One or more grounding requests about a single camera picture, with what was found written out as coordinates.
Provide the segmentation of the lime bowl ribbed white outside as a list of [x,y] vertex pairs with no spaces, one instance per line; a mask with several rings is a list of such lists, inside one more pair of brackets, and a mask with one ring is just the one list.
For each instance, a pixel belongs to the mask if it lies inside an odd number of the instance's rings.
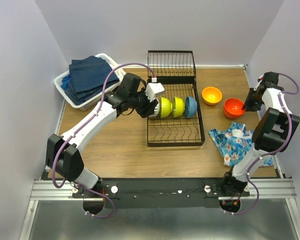
[[149,117],[154,118],[159,115],[160,118],[166,118],[172,113],[172,111],[173,111],[172,102],[166,97],[161,97],[159,103],[154,108],[154,114],[150,115]]

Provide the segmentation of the lime green plain bowl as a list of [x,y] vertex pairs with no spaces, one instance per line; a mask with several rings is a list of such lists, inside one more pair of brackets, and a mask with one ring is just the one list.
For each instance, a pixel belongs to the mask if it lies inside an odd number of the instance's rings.
[[172,116],[174,118],[180,117],[185,111],[185,102],[180,97],[174,97],[172,101]]

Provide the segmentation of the black wire dish rack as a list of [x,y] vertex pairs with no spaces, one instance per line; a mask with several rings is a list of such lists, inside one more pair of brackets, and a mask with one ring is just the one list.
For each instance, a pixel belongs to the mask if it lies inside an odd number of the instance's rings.
[[205,142],[196,64],[191,50],[149,50],[147,64],[164,87],[159,113],[147,120],[149,147],[199,147]]

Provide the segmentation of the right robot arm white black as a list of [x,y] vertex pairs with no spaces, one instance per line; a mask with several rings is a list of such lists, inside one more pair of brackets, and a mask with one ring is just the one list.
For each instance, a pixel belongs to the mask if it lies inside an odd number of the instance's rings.
[[265,106],[265,113],[252,135],[252,146],[243,159],[224,174],[220,191],[226,195],[241,194],[253,173],[268,159],[288,147],[298,125],[300,117],[287,107],[285,95],[279,86],[278,72],[266,72],[259,79],[243,104],[243,109],[256,112]]

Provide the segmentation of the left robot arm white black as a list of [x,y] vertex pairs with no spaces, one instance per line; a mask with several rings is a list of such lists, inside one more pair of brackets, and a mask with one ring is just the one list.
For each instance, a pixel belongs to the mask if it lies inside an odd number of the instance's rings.
[[158,96],[165,89],[156,81],[139,88],[143,80],[132,73],[124,75],[121,84],[105,93],[104,99],[76,126],[47,140],[45,164],[66,181],[75,182],[91,198],[101,191],[101,178],[85,167],[82,152],[95,135],[108,123],[128,109],[136,110],[142,117],[154,117],[159,112]]

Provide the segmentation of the blue ceramic bowl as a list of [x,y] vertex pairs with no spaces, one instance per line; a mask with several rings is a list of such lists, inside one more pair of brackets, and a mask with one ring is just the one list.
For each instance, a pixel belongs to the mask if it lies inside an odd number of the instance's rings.
[[187,96],[185,99],[185,117],[192,118],[195,116],[197,112],[197,101],[192,96]]

